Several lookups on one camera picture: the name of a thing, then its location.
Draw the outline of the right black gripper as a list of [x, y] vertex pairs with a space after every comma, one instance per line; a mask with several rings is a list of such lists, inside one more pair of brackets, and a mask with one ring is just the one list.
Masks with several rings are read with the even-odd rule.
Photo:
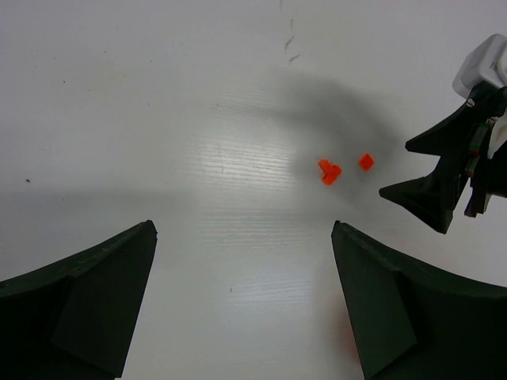
[[506, 111], [505, 91], [505, 87], [475, 85], [456, 111], [405, 144], [409, 152], [441, 156], [465, 140], [466, 158], [440, 158], [429, 175], [381, 188], [379, 195], [446, 234], [470, 179], [471, 197], [464, 214], [471, 218], [484, 214], [491, 197], [490, 143]]

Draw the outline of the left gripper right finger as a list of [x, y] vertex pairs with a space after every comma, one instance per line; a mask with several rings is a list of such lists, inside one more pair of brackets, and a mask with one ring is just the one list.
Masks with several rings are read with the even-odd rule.
[[506, 289], [335, 222], [332, 246], [366, 379], [504, 379]]

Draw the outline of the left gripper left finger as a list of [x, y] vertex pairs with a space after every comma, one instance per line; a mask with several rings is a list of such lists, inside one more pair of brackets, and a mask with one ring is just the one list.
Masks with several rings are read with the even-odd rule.
[[89, 249], [1, 282], [3, 379], [119, 379], [154, 261], [141, 222]]

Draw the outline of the small orange plate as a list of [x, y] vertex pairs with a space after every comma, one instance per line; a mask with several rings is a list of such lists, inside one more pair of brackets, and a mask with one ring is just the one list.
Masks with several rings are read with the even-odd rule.
[[363, 154], [358, 161], [359, 167], [365, 172], [369, 171], [374, 164], [375, 160], [369, 153]]

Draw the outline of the small orange lego piece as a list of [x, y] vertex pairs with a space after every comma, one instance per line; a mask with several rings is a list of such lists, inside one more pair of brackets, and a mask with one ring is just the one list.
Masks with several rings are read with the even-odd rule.
[[329, 160], [322, 159], [318, 162], [318, 167], [322, 171], [322, 183], [331, 186], [339, 178], [342, 169], [339, 165], [333, 164]]

